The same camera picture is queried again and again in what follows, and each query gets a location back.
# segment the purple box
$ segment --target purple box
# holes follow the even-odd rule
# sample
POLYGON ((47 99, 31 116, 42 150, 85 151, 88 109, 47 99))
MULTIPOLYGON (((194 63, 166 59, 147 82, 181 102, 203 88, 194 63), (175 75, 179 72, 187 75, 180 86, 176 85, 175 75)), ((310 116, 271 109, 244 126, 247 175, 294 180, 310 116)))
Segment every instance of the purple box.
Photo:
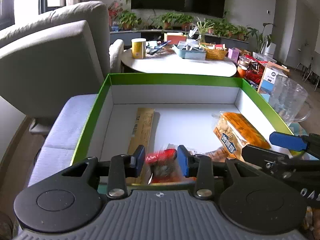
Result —
POLYGON ((228 51, 228 58, 230 58, 234 63, 237 63, 239 53, 241 52, 239 49, 233 48, 228 51))

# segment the yellow woven basket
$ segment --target yellow woven basket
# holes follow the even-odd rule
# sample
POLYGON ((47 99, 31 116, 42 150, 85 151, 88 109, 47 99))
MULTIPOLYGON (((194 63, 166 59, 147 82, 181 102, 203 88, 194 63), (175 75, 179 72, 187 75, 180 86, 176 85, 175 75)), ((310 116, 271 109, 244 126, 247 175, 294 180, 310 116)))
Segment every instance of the yellow woven basket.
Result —
MULTIPOLYGON (((200 45, 206 45, 210 46, 212 44, 210 43, 200 43, 200 45)), ((228 51, 219 50, 219 49, 208 49, 204 46, 202 46, 206 52, 206 58, 207 59, 216 59, 216 60, 223 60, 224 57, 227 55, 228 51)))

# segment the glass mug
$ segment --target glass mug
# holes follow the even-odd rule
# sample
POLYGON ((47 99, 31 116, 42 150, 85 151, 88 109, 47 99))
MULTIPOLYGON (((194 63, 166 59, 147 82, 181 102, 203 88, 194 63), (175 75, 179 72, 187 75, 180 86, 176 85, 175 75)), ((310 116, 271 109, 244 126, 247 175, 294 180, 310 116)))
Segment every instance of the glass mug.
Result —
POLYGON ((308 92, 292 79, 278 75, 269 99, 269 104, 289 126, 292 122, 302 122, 306 120, 311 113, 311 105, 306 102, 308 92), (299 119, 296 115, 306 104, 309 107, 308 113, 299 119))

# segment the coffee table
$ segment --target coffee table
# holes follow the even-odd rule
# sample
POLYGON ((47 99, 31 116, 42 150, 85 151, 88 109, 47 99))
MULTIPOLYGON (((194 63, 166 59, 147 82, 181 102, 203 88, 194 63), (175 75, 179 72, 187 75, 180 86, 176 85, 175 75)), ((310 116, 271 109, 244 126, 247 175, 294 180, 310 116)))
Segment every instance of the coffee table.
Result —
POLYGON ((190 60, 180 58, 172 49, 163 49, 145 59, 132 58, 131 49, 122 53, 121 62, 125 72, 194 74, 232 77, 236 65, 228 58, 224 60, 190 60))

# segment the yellow can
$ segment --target yellow can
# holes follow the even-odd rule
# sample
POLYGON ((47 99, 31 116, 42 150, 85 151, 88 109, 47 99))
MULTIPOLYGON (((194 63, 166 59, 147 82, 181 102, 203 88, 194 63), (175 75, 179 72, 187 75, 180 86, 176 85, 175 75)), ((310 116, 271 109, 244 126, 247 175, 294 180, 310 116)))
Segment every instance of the yellow can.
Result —
POLYGON ((146 39, 132 39, 132 57, 135 59, 143 59, 146 57, 146 39))

